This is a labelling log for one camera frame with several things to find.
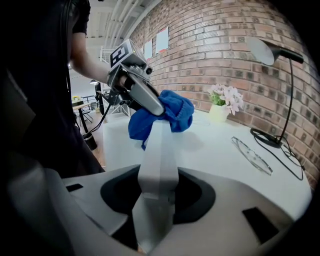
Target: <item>black shirt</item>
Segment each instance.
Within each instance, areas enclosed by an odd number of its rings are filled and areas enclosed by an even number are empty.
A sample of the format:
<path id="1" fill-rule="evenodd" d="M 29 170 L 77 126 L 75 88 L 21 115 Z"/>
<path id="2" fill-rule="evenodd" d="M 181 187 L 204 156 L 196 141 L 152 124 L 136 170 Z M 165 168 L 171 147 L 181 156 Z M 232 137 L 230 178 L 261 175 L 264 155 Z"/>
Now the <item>black shirt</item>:
<path id="1" fill-rule="evenodd" d="M 6 65 L 35 112 L 20 150 L 65 177 L 76 172 L 84 140 L 74 125 L 61 50 L 61 13 L 65 0 L 24 1 L 14 6 L 19 22 L 11 25 Z M 72 34 L 87 31 L 88 0 L 72 0 L 67 34 L 70 59 Z"/>

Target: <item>ceiling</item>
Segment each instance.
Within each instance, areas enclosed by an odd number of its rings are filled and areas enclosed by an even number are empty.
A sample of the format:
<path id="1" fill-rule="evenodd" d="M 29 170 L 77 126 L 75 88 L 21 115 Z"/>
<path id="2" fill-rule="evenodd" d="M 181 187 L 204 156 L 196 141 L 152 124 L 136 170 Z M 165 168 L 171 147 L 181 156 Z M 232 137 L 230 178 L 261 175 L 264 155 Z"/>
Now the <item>ceiling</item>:
<path id="1" fill-rule="evenodd" d="M 87 25 L 89 48 L 115 49 L 137 18 L 154 0 L 89 0 L 91 11 Z"/>

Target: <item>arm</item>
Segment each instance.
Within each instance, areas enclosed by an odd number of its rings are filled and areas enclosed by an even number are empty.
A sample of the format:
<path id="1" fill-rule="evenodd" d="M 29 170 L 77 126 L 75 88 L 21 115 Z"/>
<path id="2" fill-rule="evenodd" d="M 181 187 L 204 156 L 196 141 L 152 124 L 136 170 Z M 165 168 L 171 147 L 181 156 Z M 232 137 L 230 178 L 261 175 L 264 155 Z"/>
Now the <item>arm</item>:
<path id="1" fill-rule="evenodd" d="M 79 32 L 72 35 L 71 67 L 81 75 L 107 83 L 109 67 L 106 63 L 93 59 L 86 50 L 86 34 Z"/>

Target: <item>brick wall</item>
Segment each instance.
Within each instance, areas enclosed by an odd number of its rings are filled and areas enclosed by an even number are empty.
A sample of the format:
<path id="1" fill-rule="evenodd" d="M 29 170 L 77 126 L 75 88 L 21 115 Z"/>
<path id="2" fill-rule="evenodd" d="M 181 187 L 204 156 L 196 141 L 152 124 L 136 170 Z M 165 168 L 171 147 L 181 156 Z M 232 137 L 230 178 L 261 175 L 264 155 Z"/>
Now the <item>brick wall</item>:
<path id="1" fill-rule="evenodd" d="M 169 29 L 169 49 L 156 54 L 156 34 Z M 196 109 L 209 111 L 208 87 L 237 87 L 244 110 L 228 118 L 279 135 L 291 93 L 289 61 L 257 62 L 246 37 L 259 37 L 303 55 L 293 62 L 294 100 L 287 139 L 314 188 L 320 172 L 320 77 L 299 35 L 266 0 L 162 0 L 138 25 L 131 39 L 142 47 L 152 39 L 151 82 L 160 92 L 176 91 Z"/>

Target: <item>white tabletop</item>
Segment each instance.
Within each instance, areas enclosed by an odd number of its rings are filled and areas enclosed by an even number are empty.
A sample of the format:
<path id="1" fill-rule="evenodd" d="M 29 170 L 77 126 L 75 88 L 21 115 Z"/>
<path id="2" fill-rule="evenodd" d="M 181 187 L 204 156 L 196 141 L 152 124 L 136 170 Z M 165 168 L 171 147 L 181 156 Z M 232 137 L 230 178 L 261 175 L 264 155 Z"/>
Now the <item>white tabletop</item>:
<path id="1" fill-rule="evenodd" d="M 103 126 L 106 171 L 141 164 L 141 141 L 129 138 L 129 118 Z M 232 144 L 237 137 L 262 157 L 273 169 L 272 176 L 256 169 Z M 305 211 L 312 198 L 306 176 L 294 177 L 274 156 L 257 144 L 250 128 L 233 121 L 211 123 L 208 114 L 196 110 L 191 127 L 173 134 L 178 167 L 230 178 L 252 187 L 282 208 L 294 220 Z M 287 159 L 281 149 L 266 146 L 298 177 L 301 168 Z"/>

